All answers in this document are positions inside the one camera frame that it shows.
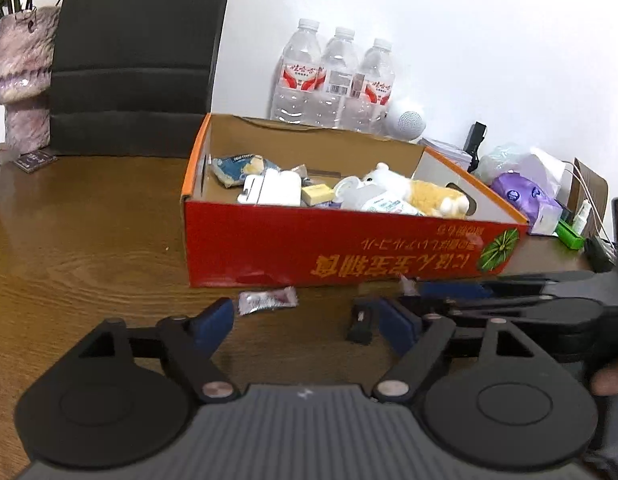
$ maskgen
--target wood grain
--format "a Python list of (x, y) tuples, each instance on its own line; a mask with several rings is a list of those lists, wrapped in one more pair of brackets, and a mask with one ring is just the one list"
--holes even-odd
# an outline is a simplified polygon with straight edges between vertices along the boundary
[[(0, 480), (28, 463), (12, 422), (22, 392), (104, 317), (146, 326), (197, 314), (236, 290), (188, 287), (179, 193), (186, 161), (62, 158), (37, 173), (0, 166)], [(509, 272), (582, 268), (557, 240), (529, 240)], [(214, 360), (250, 382), (358, 382), (393, 361), (343, 340), (350, 300), (395, 283), (306, 288), (300, 306), (236, 320)]]

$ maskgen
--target white cord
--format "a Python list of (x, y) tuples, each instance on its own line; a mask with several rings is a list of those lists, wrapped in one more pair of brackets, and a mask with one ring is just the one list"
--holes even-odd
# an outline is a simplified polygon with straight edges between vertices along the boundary
[(604, 224), (602, 224), (602, 218), (600, 217), (598, 208), (596, 208), (596, 204), (594, 203), (593, 197), (591, 196), (591, 193), (589, 192), (587, 185), (584, 183), (584, 177), (582, 176), (580, 169), (573, 162), (567, 162), (566, 160), (563, 160), (563, 162), (573, 166), (573, 169), (578, 172), (578, 174), (576, 175), (573, 171), (569, 170), (568, 168), (564, 168), (566, 171), (572, 174), (573, 178), (575, 178), (582, 186), (582, 189), (584, 190), (586, 198), (589, 200), (589, 203), (591, 204), (591, 209), (593, 210), (593, 213), (594, 213), (594, 224), (597, 221), (600, 228), (602, 229), (602, 232), (604, 233), (604, 236), (606, 236), (606, 239), (611, 241), (611, 238), (609, 238), (609, 235), (607, 234), (606, 229), (604, 228)]

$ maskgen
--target white speaker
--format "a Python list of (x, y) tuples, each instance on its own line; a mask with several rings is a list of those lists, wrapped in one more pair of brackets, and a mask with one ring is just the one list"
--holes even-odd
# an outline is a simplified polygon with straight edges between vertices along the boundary
[(416, 140), (425, 131), (426, 121), (422, 107), (409, 98), (389, 103), (384, 120), (386, 134), (397, 140)]

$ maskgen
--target water bottle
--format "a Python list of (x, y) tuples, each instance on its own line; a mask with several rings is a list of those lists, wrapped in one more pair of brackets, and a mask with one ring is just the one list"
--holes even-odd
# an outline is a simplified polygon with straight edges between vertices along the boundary
[(358, 56), (353, 46), (356, 32), (337, 27), (320, 62), (315, 91), (309, 98), (309, 123), (322, 128), (337, 128), (344, 99), (358, 68)]
[(319, 26), (320, 22), (301, 19), (298, 30), (282, 51), (280, 78), (271, 102), (271, 120), (307, 122), (307, 101), (320, 68), (320, 45), (315, 35)]
[(394, 80), (391, 43), (376, 38), (351, 83), (342, 111), (342, 128), (379, 134)]

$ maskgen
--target small black card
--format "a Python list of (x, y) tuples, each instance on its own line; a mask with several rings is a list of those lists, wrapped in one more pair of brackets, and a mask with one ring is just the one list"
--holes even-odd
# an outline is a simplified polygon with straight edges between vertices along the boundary
[(51, 164), (54, 160), (58, 160), (55, 155), (49, 155), (48, 153), (35, 150), (34, 152), (25, 153), (20, 155), (19, 158), (13, 161), (13, 163), (22, 171), (27, 173), (33, 173), (35, 170), (39, 170), (47, 164)]

